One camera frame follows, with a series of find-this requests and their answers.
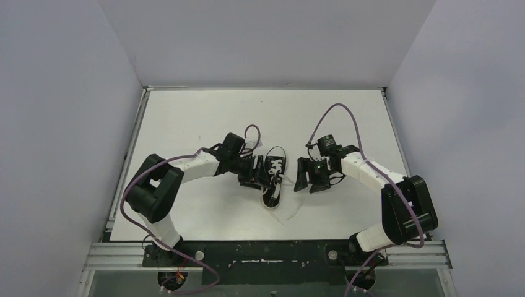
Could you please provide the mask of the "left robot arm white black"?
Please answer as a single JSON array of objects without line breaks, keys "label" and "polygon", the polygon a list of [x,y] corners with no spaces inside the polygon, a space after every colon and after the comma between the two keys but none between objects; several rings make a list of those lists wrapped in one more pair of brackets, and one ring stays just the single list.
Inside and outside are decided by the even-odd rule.
[{"label": "left robot arm white black", "polygon": [[192,155],[164,159],[149,155],[124,190],[120,211],[125,219],[143,229],[168,264],[181,260],[183,238],[170,217],[180,186],[195,179],[225,173],[237,175],[243,186],[269,189],[268,173],[261,155],[243,153],[245,139],[228,133],[223,142],[200,148]]}]

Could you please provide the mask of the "white shoelace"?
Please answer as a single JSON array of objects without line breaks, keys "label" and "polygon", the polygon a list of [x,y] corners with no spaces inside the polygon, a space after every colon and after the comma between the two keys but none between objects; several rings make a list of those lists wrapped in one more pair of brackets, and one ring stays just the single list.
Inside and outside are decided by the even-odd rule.
[{"label": "white shoelace", "polygon": [[305,201],[304,198],[297,196],[293,191],[294,185],[295,181],[285,175],[280,190],[280,204],[274,209],[268,209],[265,207],[261,198],[263,208],[277,223],[280,223],[281,225],[286,224],[294,218]]}]

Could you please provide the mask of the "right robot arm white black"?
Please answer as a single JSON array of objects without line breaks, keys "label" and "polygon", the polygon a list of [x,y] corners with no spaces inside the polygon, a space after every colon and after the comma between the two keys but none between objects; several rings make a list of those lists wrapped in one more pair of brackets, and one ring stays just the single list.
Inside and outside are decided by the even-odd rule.
[{"label": "right robot arm white black", "polygon": [[352,178],[380,199],[378,223],[349,237],[348,255],[356,264],[364,264],[373,252],[393,246],[422,248],[425,234],[438,227],[438,217],[425,180],[391,171],[366,158],[355,145],[337,144],[329,134],[317,140],[320,158],[297,160],[294,190],[311,194],[333,187],[332,179]]}]

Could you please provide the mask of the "black white canvas sneaker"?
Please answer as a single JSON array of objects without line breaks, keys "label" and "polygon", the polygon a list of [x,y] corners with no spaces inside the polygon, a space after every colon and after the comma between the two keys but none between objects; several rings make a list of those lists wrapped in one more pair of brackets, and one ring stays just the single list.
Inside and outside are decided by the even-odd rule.
[{"label": "black white canvas sneaker", "polygon": [[269,149],[264,157],[264,171],[270,187],[263,190],[262,202],[268,209],[274,209],[280,204],[280,190],[285,176],[287,155],[282,146],[276,145]]}]

